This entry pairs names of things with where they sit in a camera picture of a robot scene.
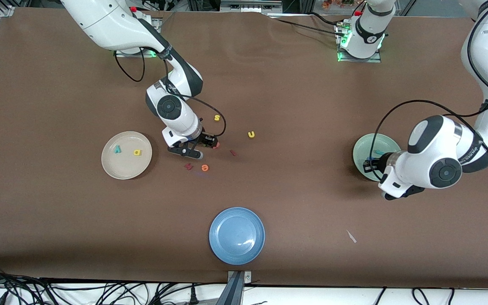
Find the brown tabletop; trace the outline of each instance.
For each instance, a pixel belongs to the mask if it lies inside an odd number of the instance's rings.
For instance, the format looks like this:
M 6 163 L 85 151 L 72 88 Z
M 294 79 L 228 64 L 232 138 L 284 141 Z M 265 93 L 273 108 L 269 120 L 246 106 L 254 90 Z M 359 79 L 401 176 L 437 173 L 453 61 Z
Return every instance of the brown tabletop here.
M 479 108 L 482 93 L 459 58 L 471 25 L 395 18 L 382 63 L 361 64 L 337 62 L 329 34 L 264 15 L 176 13 L 162 33 L 201 72 L 199 97 L 228 121 L 220 149 L 194 161 L 168 153 L 144 102 L 164 75 L 159 59 L 147 58 L 134 83 L 66 11 L 17 8 L 0 23 L 0 268 L 186 282 L 247 269 L 264 284 L 488 287 L 488 168 L 450 189 L 385 201 L 352 161 L 355 141 L 399 102 Z M 141 59 L 121 62 L 140 75 Z M 208 131 L 221 130 L 214 112 L 189 104 Z M 382 133 L 405 149 L 414 124 L 441 113 L 405 106 Z M 120 181 L 100 157 L 127 130 L 149 137 L 154 157 Z M 233 206 L 253 210 L 266 230 L 262 253 L 239 267 L 208 243 L 213 218 Z

